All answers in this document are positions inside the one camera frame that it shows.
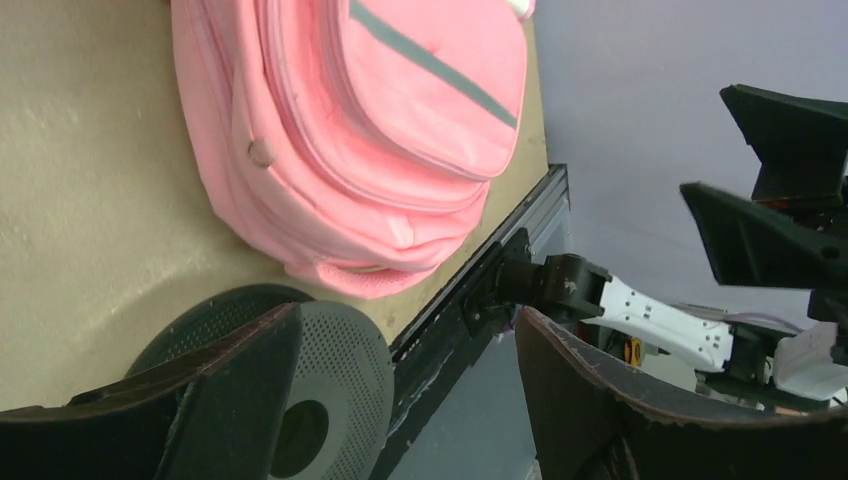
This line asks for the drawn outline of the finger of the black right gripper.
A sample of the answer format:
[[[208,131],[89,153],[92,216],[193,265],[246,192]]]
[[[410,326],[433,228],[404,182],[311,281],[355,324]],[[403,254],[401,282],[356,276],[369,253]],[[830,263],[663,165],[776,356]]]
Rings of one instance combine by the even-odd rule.
[[[847,288],[847,241],[702,182],[680,193],[716,282],[781,289]]]
[[[720,97],[760,161],[754,202],[843,202],[847,104],[736,84]]]

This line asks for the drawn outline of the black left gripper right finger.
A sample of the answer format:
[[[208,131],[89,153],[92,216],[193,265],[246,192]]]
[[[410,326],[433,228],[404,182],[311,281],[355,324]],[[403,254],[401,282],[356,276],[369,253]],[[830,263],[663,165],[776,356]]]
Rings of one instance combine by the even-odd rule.
[[[678,388],[533,308],[519,369],[547,479],[843,479],[847,413],[784,416]]]

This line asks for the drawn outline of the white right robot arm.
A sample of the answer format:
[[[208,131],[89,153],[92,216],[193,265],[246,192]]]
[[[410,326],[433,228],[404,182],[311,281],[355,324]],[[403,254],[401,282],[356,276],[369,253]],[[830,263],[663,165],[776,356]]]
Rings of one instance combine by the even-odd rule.
[[[722,286],[808,291],[811,326],[670,305],[575,254],[501,261],[495,295],[624,338],[628,363],[654,347],[722,396],[772,411],[845,407],[847,106],[740,84],[720,96],[760,168],[748,199],[680,187],[712,274]]]

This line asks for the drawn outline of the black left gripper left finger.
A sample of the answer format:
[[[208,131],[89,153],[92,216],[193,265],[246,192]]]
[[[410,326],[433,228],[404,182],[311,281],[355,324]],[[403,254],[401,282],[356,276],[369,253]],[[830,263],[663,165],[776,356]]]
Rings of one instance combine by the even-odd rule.
[[[285,304],[61,407],[1,415],[5,479],[265,479],[302,336]]]

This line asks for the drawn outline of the pink student backpack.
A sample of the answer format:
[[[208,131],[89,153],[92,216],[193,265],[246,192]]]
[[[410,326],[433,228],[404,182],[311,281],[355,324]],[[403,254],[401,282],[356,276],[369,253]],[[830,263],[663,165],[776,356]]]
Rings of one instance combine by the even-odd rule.
[[[214,212],[302,281],[402,292],[479,224],[518,143],[531,1],[174,1]]]

